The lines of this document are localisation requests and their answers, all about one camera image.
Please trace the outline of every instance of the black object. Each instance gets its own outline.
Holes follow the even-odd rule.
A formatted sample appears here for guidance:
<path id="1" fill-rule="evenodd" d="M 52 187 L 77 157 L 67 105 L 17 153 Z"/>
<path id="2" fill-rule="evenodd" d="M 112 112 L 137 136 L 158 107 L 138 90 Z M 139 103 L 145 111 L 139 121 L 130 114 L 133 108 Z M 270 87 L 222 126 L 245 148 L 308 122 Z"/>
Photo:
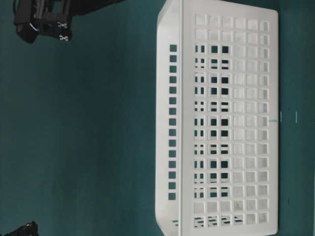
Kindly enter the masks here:
<path id="1" fill-rule="evenodd" d="M 32 221 L 31 223 L 27 223 L 4 236 L 39 236 L 38 225 L 34 221 Z"/>
<path id="2" fill-rule="evenodd" d="M 38 35 L 70 41 L 73 16 L 86 15 L 125 0 L 20 0 L 17 8 L 16 1 L 13 0 L 16 32 L 24 41 L 34 43 Z M 56 2 L 60 10 L 53 12 Z"/>

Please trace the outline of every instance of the teal surface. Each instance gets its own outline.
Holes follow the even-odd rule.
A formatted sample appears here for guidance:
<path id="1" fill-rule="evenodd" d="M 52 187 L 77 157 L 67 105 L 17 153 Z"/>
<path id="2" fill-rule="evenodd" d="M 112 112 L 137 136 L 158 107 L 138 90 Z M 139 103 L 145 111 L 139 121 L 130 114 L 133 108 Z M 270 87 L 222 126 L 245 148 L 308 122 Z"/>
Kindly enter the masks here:
<path id="1" fill-rule="evenodd" d="M 314 224 L 315 2 L 238 0 L 280 13 L 279 236 Z M 73 22 L 70 44 L 23 43 L 0 1 L 0 232 L 161 236 L 154 214 L 156 21 L 128 0 Z M 298 111 L 298 123 L 295 112 Z"/>

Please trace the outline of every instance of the white plastic basket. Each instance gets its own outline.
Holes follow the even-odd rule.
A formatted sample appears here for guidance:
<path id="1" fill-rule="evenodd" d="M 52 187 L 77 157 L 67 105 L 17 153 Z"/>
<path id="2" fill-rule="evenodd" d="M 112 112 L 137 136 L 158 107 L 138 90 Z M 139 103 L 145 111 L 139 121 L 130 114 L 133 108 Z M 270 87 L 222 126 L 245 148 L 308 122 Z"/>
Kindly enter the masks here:
<path id="1" fill-rule="evenodd" d="M 156 134 L 156 217 L 166 236 L 277 232 L 276 11 L 166 1 Z"/>

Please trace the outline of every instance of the basket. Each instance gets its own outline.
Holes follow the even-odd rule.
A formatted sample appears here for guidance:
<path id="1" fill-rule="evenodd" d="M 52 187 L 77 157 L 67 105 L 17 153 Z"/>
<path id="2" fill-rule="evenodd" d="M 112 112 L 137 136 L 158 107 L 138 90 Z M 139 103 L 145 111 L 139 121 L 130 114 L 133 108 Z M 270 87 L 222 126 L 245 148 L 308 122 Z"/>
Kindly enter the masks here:
<path id="1" fill-rule="evenodd" d="M 166 236 L 278 228 L 278 14 L 167 0 L 157 29 L 156 218 Z"/>

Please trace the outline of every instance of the square hole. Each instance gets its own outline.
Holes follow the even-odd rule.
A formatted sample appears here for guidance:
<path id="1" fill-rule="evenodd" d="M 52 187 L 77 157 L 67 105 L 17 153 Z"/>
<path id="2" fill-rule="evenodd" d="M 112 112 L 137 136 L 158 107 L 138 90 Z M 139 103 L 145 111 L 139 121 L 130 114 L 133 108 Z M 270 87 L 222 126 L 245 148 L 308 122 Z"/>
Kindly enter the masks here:
<path id="1" fill-rule="evenodd" d="M 261 35 L 260 36 L 260 44 L 261 45 L 269 45 L 269 35 Z"/>
<path id="2" fill-rule="evenodd" d="M 210 16 L 209 17 L 209 25 L 210 27 L 219 27 L 219 17 L 218 16 Z"/>
<path id="3" fill-rule="evenodd" d="M 261 21 L 260 22 L 260 30 L 268 32 L 269 31 L 269 22 L 267 21 Z"/>
<path id="4" fill-rule="evenodd" d="M 222 169 L 225 169 L 225 168 L 228 168 L 229 167 L 229 164 L 228 164 L 228 159 L 224 159 L 221 161 L 221 168 Z"/>
<path id="5" fill-rule="evenodd" d="M 216 187 L 208 188 L 208 198 L 216 198 L 218 196 L 218 189 Z"/>
<path id="6" fill-rule="evenodd" d="M 218 153 L 218 147 L 216 144 L 211 144 L 208 146 L 208 153 L 210 155 L 216 155 Z"/>
<path id="7" fill-rule="evenodd" d="M 194 168 L 195 169 L 204 169 L 204 160 L 203 159 L 195 159 L 194 160 Z"/>
<path id="8" fill-rule="evenodd" d="M 258 188 L 258 193 L 260 196 L 268 195 L 268 186 L 267 185 L 260 185 Z"/>
<path id="9" fill-rule="evenodd" d="M 218 30 L 210 30 L 209 31 L 209 39 L 212 41 L 219 41 L 219 31 Z"/>
<path id="10" fill-rule="evenodd" d="M 234 56 L 236 57 L 244 57 L 245 56 L 245 47 L 244 46 L 234 46 Z M 242 65 L 240 62 L 238 62 L 237 64 L 235 64 L 237 66 L 238 70 L 244 70 L 244 62 L 242 60 L 240 60 L 242 62 Z"/>
<path id="11" fill-rule="evenodd" d="M 254 126 L 256 126 L 256 117 L 254 117 L 254 116 L 247 116 L 245 120 L 246 120 L 246 126 L 247 127 L 254 127 Z"/>
<path id="12" fill-rule="evenodd" d="M 196 25 L 205 26 L 206 25 L 206 15 L 196 14 Z"/>
<path id="13" fill-rule="evenodd" d="M 232 28 L 232 17 L 223 16 L 222 17 L 222 26 L 226 28 Z"/>
<path id="14" fill-rule="evenodd" d="M 257 44 L 258 43 L 258 34 L 257 33 L 249 33 L 247 35 L 247 41 L 251 44 Z"/>
<path id="15" fill-rule="evenodd" d="M 194 145 L 194 154 L 195 155 L 204 155 L 205 154 L 205 145 L 204 144 L 195 144 Z"/>
<path id="16" fill-rule="evenodd" d="M 260 75 L 259 76 L 259 85 L 260 86 L 268 86 L 268 76 L 267 75 Z"/>
<path id="17" fill-rule="evenodd" d="M 244 112 L 244 103 L 243 102 L 234 102 L 234 112 L 243 113 Z"/>
<path id="18" fill-rule="evenodd" d="M 260 72 L 269 72 L 269 62 L 261 61 L 259 63 Z"/>
<path id="19" fill-rule="evenodd" d="M 246 181 L 247 182 L 255 182 L 256 181 L 256 172 L 247 172 L 246 173 Z"/>
<path id="20" fill-rule="evenodd" d="M 209 174 L 209 183 L 217 183 L 218 182 L 218 174 L 210 173 Z"/>
<path id="21" fill-rule="evenodd" d="M 170 45 L 170 48 L 169 48 L 169 51 L 170 51 L 170 52 L 177 52 L 177 45 L 171 44 L 171 45 Z"/>
<path id="22" fill-rule="evenodd" d="M 268 172 L 267 171 L 259 171 L 258 172 L 258 181 L 268 181 Z"/>
<path id="23" fill-rule="evenodd" d="M 209 67 L 211 69 L 217 69 L 218 68 L 218 60 L 217 59 L 209 60 Z"/>
<path id="24" fill-rule="evenodd" d="M 246 112 L 247 113 L 256 113 L 257 109 L 256 109 L 256 103 L 255 102 L 247 102 L 246 103 Z"/>
<path id="25" fill-rule="evenodd" d="M 244 145 L 243 144 L 234 144 L 233 145 L 234 154 L 240 155 L 244 153 Z"/>
<path id="26" fill-rule="evenodd" d="M 257 61 L 248 60 L 247 61 L 247 70 L 250 72 L 256 72 L 257 71 Z"/>
<path id="27" fill-rule="evenodd" d="M 221 140 L 228 140 L 228 130 L 221 130 Z"/>
<path id="28" fill-rule="evenodd" d="M 176 147 L 176 140 L 173 140 L 173 139 L 169 140 L 168 141 L 168 146 L 169 147 Z"/>
<path id="29" fill-rule="evenodd" d="M 258 21 L 257 20 L 248 20 L 247 21 L 248 24 L 248 29 L 249 30 L 258 30 Z"/>
<path id="30" fill-rule="evenodd" d="M 233 116 L 233 124 L 234 124 L 234 126 L 243 126 L 244 125 L 244 117 L 243 116 Z"/>
<path id="31" fill-rule="evenodd" d="M 256 140 L 256 130 L 246 130 L 246 141 Z"/>
<path id="32" fill-rule="evenodd" d="M 230 188 L 221 187 L 221 197 L 229 197 L 229 196 L 230 196 Z"/>
<path id="33" fill-rule="evenodd" d="M 259 209 L 268 209 L 268 199 L 259 199 Z"/>
<path id="34" fill-rule="evenodd" d="M 168 151 L 168 157 L 176 157 L 176 151 L 175 150 Z"/>
<path id="35" fill-rule="evenodd" d="M 256 86 L 257 85 L 257 76 L 256 75 L 247 75 L 246 76 L 246 83 L 250 86 Z"/>
<path id="36" fill-rule="evenodd" d="M 235 74 L 234 75 L 234 84 L 243 85 L 244 84 L 244 75 L 243 74 Z"/>
<path id="37" fill-rule="evenodd" d="M 234 158 L 233 163 L 235 169 L 242 169 L 244 166 L 242 158 Z"/>
<path id="38" fill-rule="evenodd" d="M 247 210 L 256 210 L 256 200 L 247 200 Z"/>
<path id="39" fill-rule="evenodd" d="M 235 186 L 234 187 L 234 196 L 235 197 L 242 197 L 244 195 L 243 193 L 243 186 Z"/>
<path id="40" fill-rule="evenodd" d="M 268 90 L 267 89 L 260 89 L 258 92 L 259 99 L 268 99 Z"/>
<path id="41" fill-rule="evenodd" d="M 206 40 L 206 30 L 205 29 L 196 29 L 196 39 L 197 40 Z"/>
<path id="42" fill-rule="evenodd" d="M 218 202 L 208 202 L 208 213 L 218 212 Z"/>
<path id="43" fill-rule="evenodd" d="M 169 93 L 170 94 L 176 94 L 177 93 L 177 88 L 176 87 L 169 87 Z"/>
<path id="44" fill-rule="evenodd" d="M 268 120 L 267 117 L 258 117 L 258 126 L 260 127 L 268 126 L 267 120 Z"/>
<path id="45" fill-rule="evenodd" d="M 259 144 L 258 145 L 259 154 L 268 154 L 268 144 Z"/>
<path id="46" fill-rule="evenodd" d="M 170 115 L 176 115 L 176 108 L 170 108 L 169 109 L 169 114 Z"/>
<path id="47" fill-rule="evenodd" d="M 195 173 L 194 174 L 194 183 L 204 183 L 205 182 L 205 175 L 204 173 Z"/>
<path id="48" fill-rule="evenodd" d="M 234 225 L 243 225 L 244 217 L 243 215 L 235 215 L 234 216 Z"/>
<path id="49" fill-rule="evenodd" d="M 258 166 L 259 166 L 259 168 L 267 168 L 268 167 L 268 158 L 260 157 Z"/>
<path id="50" fill-rule="evenodd" d="M 216 130 L 209 130 L 209 140 L 217 140 L 218 136 L 217 136 L 217 131 Z"/>
<path id="51" fill-rule="evenodd" d="M 243 172 L 234 172 L 234 183 L 243 182 Z"/>
<path id="52" fill-rule="evenodd" d="M 176 161 L 169 161 L 168 168 L 176 168 Z"/>
<path id="53" fill-rule="evenodd" d="M 205 73 L 196 72 L 195 73 L 195 82 L 196 83 L 204 83 L 205 82 L 205 77 L 206 77 Z"/>
<path id="54" fill-rule="evenodd" d="M 245 70 L 245 62 L 244 60 L 234 60 L 234 69 L 239 70 L 239 71 L 244 71 Z"/>
<path id="55" fill-rule="evenodd" d="M 229 54 L 229 46 L 222 46 L 222 53 Z"/>
<path id="56" fill-rule="evenodd" d="M 221 111 L 228 112 L 228 102 L 221 102 Z"/>
<path id="57" fill-rule="evenodd" d="M 212 84 L 216 84 L 218 82 L 218 78 L 217 77 L 211 77 L 211 83 Z"/>
<path id="58" fill-rule="evenodd" d="M 194 213 L 200 214 L 205 212 L 205 204 L 204 203 L 194 203 Z"/>
<path id="59" fill-rule="evenodd" d="M 213 45 L 211 46 L 211 54 L 218 54 L 218 46 L 217 45 Z"/>
<path id="60" fill-rule="evenodd" d="M 246 158 L 246 168 L 256 168 L 256 159 L 253 157 Z"/>
<path id="61" fill-rule="evenodd" d="M 170 97 L 169 98 L 169 104 L 170 105 L 176 105 L 176 97 Z"/>
<path id="62" fill-rule="evenodd" d="M 247 197 L 256 196 L 256 186 L 247 186 L 246 194 L 247 194 Z"/>
<path id="63" fill-rule="evenodd" d="M 247 56 L 249 58 L 256 58 L 256 57 L 258 57 L 258 48 L 257 47 L 248 47 L 247 48 Z"/>
<path id="64" fill-rule="evenodd" d="M 175 182 L 169 182 L 168 183 L 168 189 L 176 189 L 176 183 Z"/>
<path id="65" fill-rule="evenodd" d="M 228 154 L 228 144 L 221 144 L 221 154 Z"/>
<path id="66" fill-rule="evenodd" d="M 222 95 L 228 95 L 228 88 L 221 88 Z"/>
<path id="67" fill-rule="evenodd" d="M 235 88 L 234 89 L 234 98 L 243 99 L 244 98 L 244 89 Z"/>
<path id="68" fill-rule="evenodd" d="M 169 193 L 169 194 L 168 194 L 168 199 L 169 199 L 170 201 L 176 200 L 176 193 Z"/>
<path id="69" fill-rule="evenodd" d="M 260 223 L 268 222 L 268 213 L 266 213 L 266 212 L 259 213 L 259 222 Z"/>
<path id="70" fill-rule="evenodd" d="M 171 119 L 169 119 L 169 125 L 176 125 L 176 119 L 174 119 L 174 118 L 171 118 Z"/>
<path id="71" fill-rule="evenodd" d="M 244 18 L 235 18 L 235 28 L 245 29 L 245 19 Z"/>
<path id="72" fill-rule="evenodd" d="M 177 62 L 177 56 L 176 55 L 170 55 L 169 56 L 169 61 L 170 62 Z"/>
<path id="73" fill-rule="evenodd" d="M 218 226 L 218 217 L 217 216 L 209 216 L 208 217 L 208 227 L 217 227 Z"/>
<path id="74" fill-rule="evenodd" d="M 269 49 L 268 48 L 260 48 L 259 57 L 268 59 L 269 58 Z"/>
<path id="75" fill-rule="evenodd" d="M 170 84 L 175 84 L 176 83 L 176 76 L 170 76 L 169 82 L 170 82 Z"/>
<path id="76" fill-rule="evenodd" d="M 204 217 L 195 217 L 194 227 L 195 228 L 203 228 L 203 227 L 205 227 L 205 218 Z"/>
<path id="77" fill-rule="evenodd" d="M 229 181 L 229 173 L 221 173 L 221 183 L 227 183 Z"/>
<path id="78" fill-rule="evenodd" d="M 196 199 L 205 198 L 205 189 L 204 188 L 195 188 L 194 189 L 194 198 L 196 198 Z"/>
<path id="79" fill-rule="evenodd" d="M 210 116 L 210 125 L 211 126 L 216 126 L 217 125 L 217 117 L 215 116 Z"/>
<path id="80" fill-rule="evenodd" d="M 217 163 L 218 163 L 218 161 L 216 160 L 216 159 L 211 159 L 211 160 L 209 160 L 209 169 L 216 169 L 217 168 Z"/>
<path id="81" fill-rule="evenodd" d="M 223 211 L 223 212 L 231 211 L 231 202 L 230 201 L 222 201 L 221 202 L 221 211 Z"/>
<path id="82" fill-rule="evenodd" d="M 223 215 L 221 216 L 221 226 L 230 226 L 231 225 L 231 216 Z"/>
<path id="83" fill-rule="evenodd" d="M 234 201 L 234 210 L 235 211 L 244 210 L 244 201 L 242 200 Z"/>
<path id="84" fill-rule="evenodd" d="M 244 131 L 243 130 L 234 130 L 233 131 L 233 140 L 235 140 L 235 141 L 244 140 Z"/>
<path id="85" fill-rule="evenodd" d="M 168 178 L 169 179 L 175 179 L 176 178 L 176 172 L 175 171 L 169 171 L 168 172 Z"/>
<path id="86" fill-rule="evenodd" d="M 228 84 L 228 77 L 221 77 L 222 84 Z"/>
<path id="87" fill-rule="evenodd" d="M 244 32 L 235 32 L 235 42 L 236 43 L 245 43 L 245 33 Z"/>
<path id="88" fill-rule="evenodd" d="M 247 224 L 252 225 L 256 223 L 256 214 L 247 214 Z"/>
<path id="89" fill-rule="evenodd" d="M 169 72 L 170 72 L 170 73 L 176 73 L 176 72 L 177 72 L 177 66 L 171 65 L 171 66 L 169 67 Z"/>
<path id="90" fill-rule="evenodd" d="M 231 31 L 222 31 L 222 41 L 223 42 L 232 42 L 232 32 Z"/>
<path id="91" fill-rule="evenodd" d="M 228 118 L 221 118 L 221 126 L 228 126 Z"/>

